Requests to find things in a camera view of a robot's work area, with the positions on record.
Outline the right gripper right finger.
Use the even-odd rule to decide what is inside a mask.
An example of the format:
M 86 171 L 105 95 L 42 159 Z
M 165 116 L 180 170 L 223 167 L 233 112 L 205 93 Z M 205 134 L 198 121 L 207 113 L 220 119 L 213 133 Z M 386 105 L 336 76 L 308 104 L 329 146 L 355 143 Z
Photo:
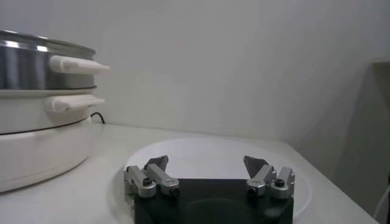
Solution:
M 274 166 L 264 159 L 244 156 L 244 165 L 250 176 L 246 181 L 247 196 L 252 198 L 270 195 L 277 200 L 293 198 L 295 173 L 289 167 L 282 167 L 277 173 Z

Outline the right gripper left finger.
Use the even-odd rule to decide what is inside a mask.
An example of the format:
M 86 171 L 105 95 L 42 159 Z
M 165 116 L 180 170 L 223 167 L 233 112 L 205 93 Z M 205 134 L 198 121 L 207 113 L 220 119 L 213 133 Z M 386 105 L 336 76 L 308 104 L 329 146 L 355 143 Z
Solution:
M 151 158 L 143 167 L 134 164 L 125 165 L 125 200 L 135 197 L 153 198 L 159 191 L 170 198 L 180 197 L 180 182 L 166 173 L 169 158 L 167 155 Z

